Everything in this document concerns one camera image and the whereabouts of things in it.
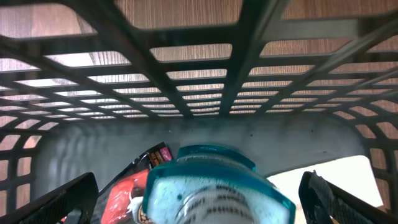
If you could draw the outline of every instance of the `pink label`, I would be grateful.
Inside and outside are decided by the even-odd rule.
[[[172,155],[170,155],[169,149],[167,149],[167,147],[164,147],[163,149],[161,149],[160,152],[162,153],[162,156],[165,161],[172,160]]]

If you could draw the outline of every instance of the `black plastic basket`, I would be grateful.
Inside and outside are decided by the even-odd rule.
[[[375,166],[372,160],[374,176],[380,182],[387,183],[383,198],[390,201],[388,212],[398,215],[398,67],[392,63],[393,66],[383,71],[335,70],[347,63],[398,62],[397,49],[369,51],[397,34],[398,11],[366,17],[291,21],[281,19],[289,5],[288,0],[246,0],[235,24],[138,29],[127,21],[113,1],[0,0],[0,7],[37,3],[60,3],[70,7],[96,33],[30,39],[0,36],[0,58],[13,58],[40,68],[0,72],[0,85],[5,87],[0,90],[0,95],[31,94],[44,97],[33,101],[0,99],[0,105],[5,106],[0,109],[0,114],[17,118],[0,129],[0,138],[4,140],[10,135],[20,136],[12,149],[0,151],[0,160],[8,161],[7,179],[0,181],[0,190],[7,191],[7,213],[17,208],[18,186],[31,184],[31,199],[48,192],[43,186],[50,185],[51,178],[41,177],[45,175],[44,172],[51,171],[49,163],[56,153],[63,160],[54,162],[54,172],[59,176],[67,173],[67,176],[57,179],[50,188],[54,189],[81,173],[81,170],[71,171],[77,164],[85,165],[84,161],[78,161],[79,157],[86,159],[87,163],[94,163],[88,164],[90,169],[97,164],[98,170],[87,171],[96,174],[101,188],[121,167],[126,166],[126,161],[133,160],[143,150],[164,141],[173,150],[198,142],[240,148],[257,165],[260,163],[260,173],[263,175],[356,154],[371,158],[371,149],[381,149],[378,153],[381,153],[385,163],[381,167]],[[269,42],[325,38],[346,38],[351,41],[336,51],[321,54],[260,55]],[[159,47],[206,44],[230,44],[231,56],[161,62],[150,51]],[[132,63],[71,68],[45,57],[103,51],[119,52]],[[255,67],[291,65],[313,66],[301,74],[249,75]],[[167,72],[209,69],[225,69],[226,76],[171,79],[167,75]],[[143,74],[148,81],[101,83],[88,78],[132,73]],[[48,78],[64,78],[77,85],[32,87],[16,82]],[[331,84],[324,85],[322,80]],[[277,85],[262,83],[263,86],[243,86],[249,82],[274,82]],[[177,89],[177,86],[209,84],[223,85],[189,91]],[[158,91],[115,91],[124,88],[158,88]],[[83,90],[97,93],[56,94]],[[192,95],[208,96],[199,96],[197,99],[184,97]],[[151,97],[166,97],[168,101],[131,99]],[[97,101],[93,104],[82,101],[105,98],[113,102]],[[37,105],[59,101],[68,104],[51,107]],[[203,104],[192,107],[189,105],[191,103]],[[148,107],[148,104],[173,107],[158,110]],[[133,110],[115,113],[106,107],[111,105],[115,108],[123,105]],[[373,111],[373,116],[353,109],[357,106]],[[77,110],[59,110],[68,108],[86,108],[89,112],[101,115],[87,116]],[[27,129],[15,128],[30,119],[39,122]],[[50,129],[55,123],[59,125]],[[283,147],[267,141],[267,136],[283,135],[289,130],[298,136],[306,130],[308,133],[305,134],[310,140],[297,144],[300,142],[297,139]],[[42,139],[36,147],[24,149],[32,136],[42,136]],[[346,147],[346,151],[336,149],[340,146]],[[313,154],[314,148],[318,149],[319,154]],[[102,159],[93,157],[90,154],[93,151],[101,154]],[[30,174],[19,176],[18,161],[24,157],[32,158],[32,170]],[[111,161],[111,164],[105,165],[107,161]]]

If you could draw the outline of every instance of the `red plastic wrapper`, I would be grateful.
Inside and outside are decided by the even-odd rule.
[[[91,223],[153,223],[142,212],[147,176],[153,167],[170,160],[164,142],[141,154],[99,192]]]

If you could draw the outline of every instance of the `wooden floor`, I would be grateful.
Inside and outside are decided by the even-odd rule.
[[[155,29],[183,26],[201,26],[234,23],[239,18],[242,0],[116,0],[116,4],[125,14],[130,23],[140,29]],[[398,0],[292,0],[283,15],[283,19],[317,19],[341,16],[368,16],[384,14],[398,8]],[[43,37],[54,35],[87,34],[95,32],[83,19],[69,8],[58,4],[44,4],[13,8],[0,8],[0,35],[13,38]],[[283,40],[268,43],[261,55],[280,54],[314,54],[338,50],[350,39],[319,39],[319,40]],[[398,49],[398,37],[376,46],[372,50]],[[206,46],[169,47],[151,50],[158,60],[186,60],[195,58],[228,57],[231,46],[215,44]],[[69,57],[55,57],[61,63],[72,65],[102,65],[123,63],[128,61],[117,52],[101,52]],[[0,59],[0,71],[26,68],[27,65],[13,60]],[[398,63],[379,63],[378,68],[391,68]],[[306,66],[286,66],[274,68],[257,68],[252,73],[301,73],[308,70]],[[345,70],[372,70],[374,65],[350,65]],[[205,77],[220,76],[222,71],[185,72],[170,74],[174,77]],[[145,77],[126,75],[124,80],[142,80]],[[111,77],[106,82],[117,82],[120,77]],[[0,123],[7,118],[1,117]],[[0,150],[13,147],[15,139],[2,142]],[[385,167],[380,151],[373,150],[372,160],[377,166]],[[30,161],[21,162],[21,174],[30,172]],[[0,161],[0,180],[6,178],[7,162]],[[377,180],[379,190],[389,209],[388,186],[383,180]],[[29,201],[29,186],[18,189],[18,206]],[[6,193],[0,192],[0,216],[5,213]]]

